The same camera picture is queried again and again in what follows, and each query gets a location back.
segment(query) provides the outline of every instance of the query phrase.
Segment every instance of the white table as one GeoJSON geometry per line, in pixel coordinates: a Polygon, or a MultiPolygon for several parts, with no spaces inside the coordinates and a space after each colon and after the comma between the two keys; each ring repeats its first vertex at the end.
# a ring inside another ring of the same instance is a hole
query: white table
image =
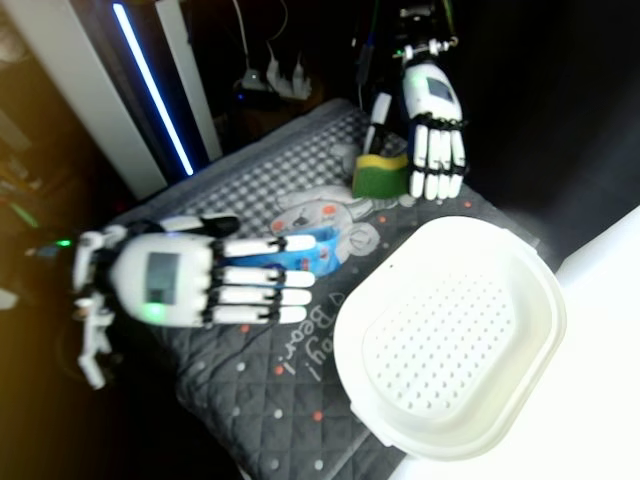
{"type": "Polygon", "coordinates": [[[466,461],[407,458],[390,480],[640,479],[640,207],[557,276],[566,335],[507,436],[466,461]]]}

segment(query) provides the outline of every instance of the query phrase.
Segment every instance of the white basket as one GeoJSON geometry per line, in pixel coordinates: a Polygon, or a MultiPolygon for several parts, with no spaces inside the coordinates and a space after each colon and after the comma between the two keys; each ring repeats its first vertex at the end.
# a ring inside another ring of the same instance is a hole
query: white basket
{"type": "Polygon", "coordinates": [[[422,226],[342,306],[334,349],[354,413],[385,444],[468,458],[506,434],[566,328],[558,283],[511,232],[422,226]]]}

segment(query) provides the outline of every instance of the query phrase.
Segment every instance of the led light strip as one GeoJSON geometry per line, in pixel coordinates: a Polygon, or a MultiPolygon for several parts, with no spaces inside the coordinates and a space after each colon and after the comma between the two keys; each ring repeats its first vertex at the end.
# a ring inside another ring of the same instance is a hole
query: led light strip
{"type": "Polygon", "coordinates": [[[151,98],[153,98],[153,102],[155,103],[156,108],[158,109],[160,118],[162,118],[162,122],[164,123],[164,126],[167,129],[167,133],[169,134],[169,137],[173,142],[173,146],[176,149],[176,152],[178,153],[178,157],[180,157],[180,161],[182,162],[184,171],[187,173],[187,175],[191,176],[193,175],[193,168],[191,167],[191,163],[187,158],[187,153],[184,151],[184,147],[182,146],[182,142],[178,137],[176,129],[173,126],[171,117],[169,117],[169,112],[167,112],[167,108],[164,105],[164,101],[160,96],[160,92],[158,91],[156,82],[153,80],[153,76],[151,75],[151,71],[149,70],[149,66],[147,65],[147,61],[144,59],[144,55],[142,54],[142,50],[140,49],[140,45],[138,44],[136,35],[133,32],[131,23],[129,22],[129,17],[127,17],[127,12],[125,11],[124,7],[119,3],[113,4],[113,11],[116,14],[118,23],[120,23],[120,28],[122,29],[122,33],[124,33],[124,36],[127,39],[127,43],[129,44],[131,53],[133,53],[133,57],[136,59],[136,63],[138,64],[140,73],[142,73],[142,78],[144,78],[144,82],[147,84],[147,88],[149,89],[151,98]]]}

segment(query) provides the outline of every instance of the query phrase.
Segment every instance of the perforated basket bottom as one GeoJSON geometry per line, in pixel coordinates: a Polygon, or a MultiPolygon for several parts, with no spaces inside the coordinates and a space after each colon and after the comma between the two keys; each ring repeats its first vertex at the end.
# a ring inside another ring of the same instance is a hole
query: perforated basket bottom
{"type": "Polygon", "coordinates": [[[363,355],[387,401],[436,418],[464,405],[509,343],[516,319],[508,291],[483,273],[426,280],[371,325],[363,355]]]}

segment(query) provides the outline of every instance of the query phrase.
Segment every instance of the white robotic hand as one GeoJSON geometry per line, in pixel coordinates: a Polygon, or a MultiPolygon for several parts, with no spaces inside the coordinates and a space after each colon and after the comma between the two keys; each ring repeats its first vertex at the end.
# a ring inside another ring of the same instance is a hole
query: white robotic hand
{"type": "Polygon", "coordinates": [[[427,200],[455,198],[466,172],[462,109],[449,79],[434,63],[406,61],[402,80],[411,119],[409,193],[427,200]]]}
{"type": "Polygon", "coordinates": [[[201,234],[224,236],[238,226],[234,215],[216,214],[81,235],[73,269],[76,305],[85,321],[78,363],[93,388],[105,383],[95,355],[110,352],[105,330],[114,302],[134,319],[162,327],[306,318],[311,292],[305,289],[315,282],[311,272],[226,266],[225,259],[305,251],[315,247],[315,237],[221,240],[201,234]]]}

